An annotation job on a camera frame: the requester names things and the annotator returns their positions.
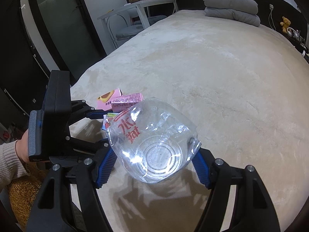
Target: beige blanket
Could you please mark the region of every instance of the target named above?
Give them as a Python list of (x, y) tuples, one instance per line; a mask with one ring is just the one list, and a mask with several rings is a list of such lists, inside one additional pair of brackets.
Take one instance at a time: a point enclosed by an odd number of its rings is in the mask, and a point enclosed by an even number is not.
[[(279, 33), (179, 11), (90, 67), (72, 87), (72, 100), (96, 107), (98, 96), (118, 87), (177, 108), (215, 157), (254, 165), (282, 231), (296, 217), (309, 194), (309, 66)], [(82, 120), (71, 133), (96, 141), (105, 135), (100, 129), (100, 121)], [(76, 187), (72, 193), (79, 206)], [(147, 185), (117, 160), (98, 195), (115, 232), (192, 232), (209, 191), (192, 163), (168, 182)], [(231, 196), (222, 229), (233, 204)]]

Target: human hand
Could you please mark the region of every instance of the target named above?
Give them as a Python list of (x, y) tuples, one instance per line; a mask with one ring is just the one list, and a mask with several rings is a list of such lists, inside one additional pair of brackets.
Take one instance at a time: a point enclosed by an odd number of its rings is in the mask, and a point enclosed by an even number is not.
[(15, 149), (20, 161), (30, 164), (28, 157), (28, 130), (23, 134), (21, 140), (16, 141)]

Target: pink juice box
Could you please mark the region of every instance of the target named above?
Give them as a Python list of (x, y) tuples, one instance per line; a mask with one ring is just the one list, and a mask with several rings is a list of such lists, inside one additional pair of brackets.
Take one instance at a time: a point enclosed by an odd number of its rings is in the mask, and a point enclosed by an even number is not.
[(134, 93), (130, 95), (122, 95), (112, 99), (112, 109), (114, 113), (119, 113), (127, 108), (135, 105), (143, 100), (141, 93)]

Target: gray pillow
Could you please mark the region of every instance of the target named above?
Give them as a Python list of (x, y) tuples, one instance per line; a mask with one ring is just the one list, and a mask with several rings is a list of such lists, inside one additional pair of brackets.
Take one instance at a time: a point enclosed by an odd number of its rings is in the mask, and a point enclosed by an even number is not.
[(257, 15), (249, 14), (246, 12), (234, 10), (234, 9), (216, 9), (216, 8), (205, 8), (206, 16), (208, 17), (219, 17), (231, 20), (244, 22), (247, 24), (260, 26), (261, 21)]
[(254, 0), (203, 0), (206, 7), (234, 9), (256, 15), (257, 3)]

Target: white table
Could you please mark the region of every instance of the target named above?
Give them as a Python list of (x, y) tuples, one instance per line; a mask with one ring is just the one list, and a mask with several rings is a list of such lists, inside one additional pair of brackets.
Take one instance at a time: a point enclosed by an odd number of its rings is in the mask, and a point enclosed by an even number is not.
[[(176, 12), (178, 11), (177, 0), (142, 0), (142, 1), (139, 1), (139, 2), (131, 3), (130, 5), (126, 5), (126, 6), (123, 6), (121, 8), (115, 9), (111, 12), (108, 12), (108, 13), (98, 17), (97, 19), (101, 20), (106, 35), (109, 35), (109, 30), (107, 28), (107, 24), (106, 24), (105, 19), (110, 17), (110, 16), (117, 15), (120, 12), (129, 10), (129, 9), (132, 9), (132, 8), (136, 8), (138, 16), (141, 20), (142, 26), (143, 26), (144, 29), (146, 29), (146, 28), (150, 27), (150, 24), (149, 24), (149, 21), (148, 21), (148, 18), (146, 16), (144, 8), (149, 7), (149, 6), (153, 6), (153, 5), (158, 5), (158, 4), (165, 4), (165, 3), (173, 3), (174, 7), (175, 7), (175, 11)], [(113, 44), (111, 38), (109, 38), (108, 44), (110, 45), (110, 47), (112, 49), (115, 50), (115, 45)]]

